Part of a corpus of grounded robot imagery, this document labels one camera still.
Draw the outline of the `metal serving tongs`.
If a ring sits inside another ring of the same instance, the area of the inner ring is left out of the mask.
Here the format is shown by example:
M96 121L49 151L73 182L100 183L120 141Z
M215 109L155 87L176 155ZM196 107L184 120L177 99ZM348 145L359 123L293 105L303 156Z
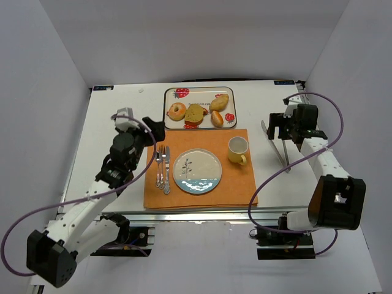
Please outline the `metal serving tongs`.
M286 145L285 141L281 141L281 143L282 143L282 150L283 150L283 153L281 153L278 150L278 148L277 148L276 144L274 143L274 141L270 140L268 138L267 127L266 127L266 124L265 124L264 120L261 120L261 127L262 127L262 130L263 130L264 134L265 134L267 142L269 143L271 149L274 151L275 155L279 159L279 162L281 163L281 165L283 167L289 166L290 165L290 161L289 161L288 152L287 152L287 145Z

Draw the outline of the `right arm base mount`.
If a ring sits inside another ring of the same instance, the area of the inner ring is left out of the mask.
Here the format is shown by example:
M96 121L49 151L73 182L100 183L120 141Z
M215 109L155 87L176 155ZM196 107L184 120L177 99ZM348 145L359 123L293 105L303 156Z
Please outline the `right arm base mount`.
M255 225L255 233L249 236L257 241L259 260L315 259L311 235L314 226L306 210L283 214L273 226L258 224L253 217L249 219Z

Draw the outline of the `oblong golden bread roll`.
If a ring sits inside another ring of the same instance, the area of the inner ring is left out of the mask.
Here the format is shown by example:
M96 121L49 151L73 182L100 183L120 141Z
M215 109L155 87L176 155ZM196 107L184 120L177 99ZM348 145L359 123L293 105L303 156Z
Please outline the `oblong golden bread roll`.
M217 94L215 95L215 99L210 103L209 105L209 110L210 112L213 111L223 111L225 110L227 104L229 101L229 95L228 94Z

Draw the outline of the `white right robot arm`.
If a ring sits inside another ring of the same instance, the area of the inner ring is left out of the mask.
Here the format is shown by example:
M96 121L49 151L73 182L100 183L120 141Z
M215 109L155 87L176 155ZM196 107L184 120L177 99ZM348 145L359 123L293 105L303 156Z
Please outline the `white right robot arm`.
M306 209L287 213L287 228L310 231L316 228L356 230L360 224L366 184L345 171L328 146L324 131L317 130L319 110L299 104L290 115L272 113L266 134L292 141L307 159L315 178L315 191Z

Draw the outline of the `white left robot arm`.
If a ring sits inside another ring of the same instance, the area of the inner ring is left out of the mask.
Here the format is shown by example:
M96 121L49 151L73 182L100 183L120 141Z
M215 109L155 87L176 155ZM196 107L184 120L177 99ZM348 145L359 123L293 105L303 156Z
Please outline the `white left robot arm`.
M116 213L101 216L128 184L145 147L165 139L165 123L149 117L136 121L114 115L117 135L109 153L82 201L43 231L34 230L27 239L27 267L56 288L65 285L77 264L108 243L130 239L129 220Z

